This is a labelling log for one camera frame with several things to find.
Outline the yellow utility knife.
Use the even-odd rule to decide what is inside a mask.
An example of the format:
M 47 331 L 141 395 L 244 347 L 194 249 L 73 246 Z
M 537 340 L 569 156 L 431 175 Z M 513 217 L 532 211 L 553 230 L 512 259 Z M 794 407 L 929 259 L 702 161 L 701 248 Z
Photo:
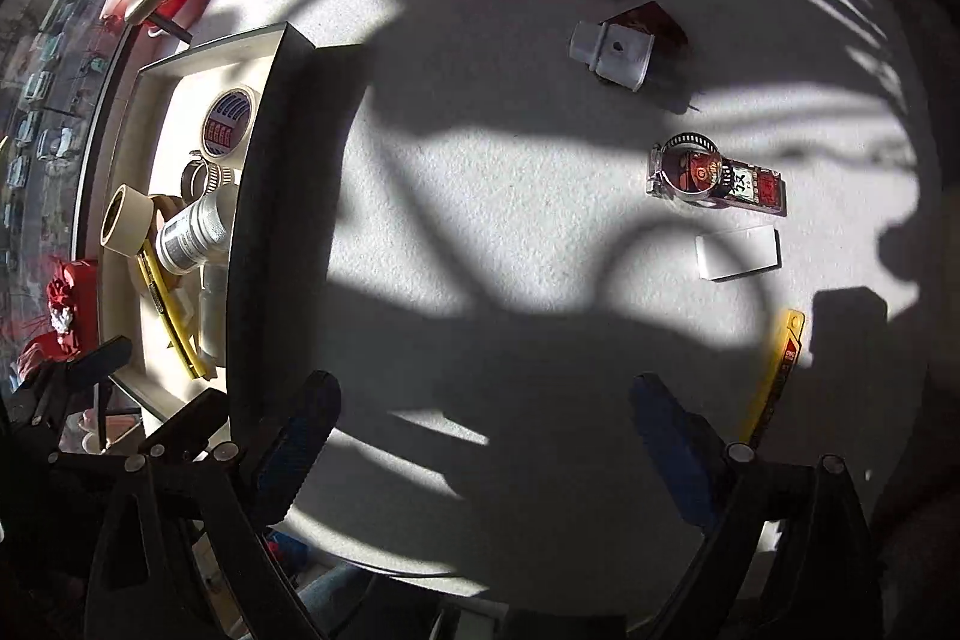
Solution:
M 161 266 L 156 257 L 153 244 L 145 239 L 139 252 L 137 252 L 137 265 L 139 265 L 140 275 L 145 283 L 146 292 L 155 305 L 156 314 L 163 322 L 164 330 L 167 333 L 167 339 L 172 349 L 178 354 L 185 372 L 190 378 L 195 380 L 210 380 L 210 367 L 200 358 L 197 349 L 190 341 L 189 333 L 181 319 L 181 310 L 174 301 L 169 287 L 161 275 Z

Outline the beige masking tape roll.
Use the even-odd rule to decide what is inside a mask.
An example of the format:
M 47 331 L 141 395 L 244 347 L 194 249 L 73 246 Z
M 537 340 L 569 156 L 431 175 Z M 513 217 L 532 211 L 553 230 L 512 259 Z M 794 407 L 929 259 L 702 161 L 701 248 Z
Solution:
M 101 223 L 101 247 L 126 259 L 135 259 L 148 239 L 153 216 L 155 205 L 151 198 L 128 185 L 119 185 Z

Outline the yellow blade refill case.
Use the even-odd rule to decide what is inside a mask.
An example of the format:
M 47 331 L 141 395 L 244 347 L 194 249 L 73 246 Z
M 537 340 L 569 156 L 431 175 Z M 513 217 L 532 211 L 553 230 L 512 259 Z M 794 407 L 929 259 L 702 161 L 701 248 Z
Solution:
M 779 315 L 775 331 L 766 349 L 763 374 L 755 388 L 754 396 L 750 399 L 745 420 L 740 427 L 740 440 L 752 450 L 760 448 L 763 437 L 768 431 L 768 425 L 775 414 L 776 405 L 782 397 L 784 388 L 788 385 L 789 378 L 793 375 L 794 367 L 799 362 L 806 321 L 804 312 L 794 308 L 784 310 Z

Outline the large white bottle grey label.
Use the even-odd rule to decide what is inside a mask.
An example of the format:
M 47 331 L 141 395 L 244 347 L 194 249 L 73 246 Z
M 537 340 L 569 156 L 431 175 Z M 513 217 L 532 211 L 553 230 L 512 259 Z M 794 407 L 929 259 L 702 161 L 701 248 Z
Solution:
M 226 262 L 238 193 L 236 184 L 225 185 L 166 221 L 155 242 L 160 265 L 171 275 L 185 276 L 205 263 Z

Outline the steel hose clamp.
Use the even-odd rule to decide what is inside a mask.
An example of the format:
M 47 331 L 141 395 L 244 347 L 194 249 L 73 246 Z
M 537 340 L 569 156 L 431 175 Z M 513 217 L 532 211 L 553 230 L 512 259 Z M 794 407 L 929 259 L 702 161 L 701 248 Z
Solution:
M 181 198 L 186 205 L 198 202 L 206 193 L 235 181 L 235 171 L 203 158 L 192 158 L 181 174 Z
M 712 205 L 731 187 L 731 170 L 708 136 L 682 131 L 649 151 L 646 191 L 652 197 Z

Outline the white sticky note pad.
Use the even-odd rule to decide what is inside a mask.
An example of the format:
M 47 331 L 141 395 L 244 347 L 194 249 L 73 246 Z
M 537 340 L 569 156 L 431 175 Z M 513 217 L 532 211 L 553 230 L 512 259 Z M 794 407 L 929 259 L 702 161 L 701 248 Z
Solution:
M 695 237 L 698 275 L 708 281 L 732 280 L 778 268 L 778 232 L 755 226 Z

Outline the white power adapter plug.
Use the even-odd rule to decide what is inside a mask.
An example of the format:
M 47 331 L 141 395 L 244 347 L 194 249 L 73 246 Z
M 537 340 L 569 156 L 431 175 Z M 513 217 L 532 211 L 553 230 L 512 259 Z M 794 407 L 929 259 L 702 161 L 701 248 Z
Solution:
M 579 21 L 569 39 L 569 57 L 597 78 L 638 92 L 646 81 L 656 37 L 613 23 Z

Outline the small white bottle yellow label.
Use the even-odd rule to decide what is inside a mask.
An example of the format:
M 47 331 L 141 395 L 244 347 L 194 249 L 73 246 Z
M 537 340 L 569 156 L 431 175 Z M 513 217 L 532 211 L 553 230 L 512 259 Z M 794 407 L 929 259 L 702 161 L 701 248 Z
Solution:
M 199 269 L 199 347 L 215 365 L 226 364 L 228 268 L 205 263 Z

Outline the red plastic stool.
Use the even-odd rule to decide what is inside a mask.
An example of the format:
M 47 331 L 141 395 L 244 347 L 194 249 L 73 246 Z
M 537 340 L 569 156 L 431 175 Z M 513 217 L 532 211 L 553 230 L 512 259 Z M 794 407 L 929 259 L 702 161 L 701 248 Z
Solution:
M 97 282 L 96 260 L 53 260 L 43 297 L 46 308 L 32 319 L 14 322 L 25 338 L 13 364 L 18 380 L 26 380 L 46 360 L 65 362 L 98 346 Z

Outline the grey shallow storage tray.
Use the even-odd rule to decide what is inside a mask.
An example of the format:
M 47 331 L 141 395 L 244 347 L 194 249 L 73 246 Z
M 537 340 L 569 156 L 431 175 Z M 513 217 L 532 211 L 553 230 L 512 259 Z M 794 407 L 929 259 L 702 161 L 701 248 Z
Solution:
M 245 442 L 313 370 L 358 44 L 290 25 L 143 67 L 110 154 L 98 326 L 133 342 L 122 388 L 169 419 L 206 388 Z

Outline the tape roll with blue-red core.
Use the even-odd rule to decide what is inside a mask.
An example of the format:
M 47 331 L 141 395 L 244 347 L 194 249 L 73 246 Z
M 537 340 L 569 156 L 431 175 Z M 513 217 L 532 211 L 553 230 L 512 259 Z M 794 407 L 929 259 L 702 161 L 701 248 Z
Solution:
M 256 121 L 259 93 L 246 85 L 226 89 L 210 104 L 200 127 L 200 152 L 208 161 L 239 169 Z

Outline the red patterned lighter with cap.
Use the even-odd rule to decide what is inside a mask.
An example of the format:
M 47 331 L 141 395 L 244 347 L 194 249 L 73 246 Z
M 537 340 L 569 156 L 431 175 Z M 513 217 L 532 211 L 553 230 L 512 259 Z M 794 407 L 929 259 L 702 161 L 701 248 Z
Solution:
M 693 146 L 652 149 L 647 193 L 703 208 L 788 213 L 786 184 L 779 172 Z

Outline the red lighter with gold characters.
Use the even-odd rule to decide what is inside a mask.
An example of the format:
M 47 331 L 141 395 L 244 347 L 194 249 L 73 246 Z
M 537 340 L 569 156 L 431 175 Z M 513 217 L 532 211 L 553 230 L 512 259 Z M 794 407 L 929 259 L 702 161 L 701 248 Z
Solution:
M 609 25 L 622 26 L 654 39 L 654 52 L 667 57 L 681 53 L 688 46 L 688 37 L 682 26 L 656 2 L 646 2 L 607 18 Z

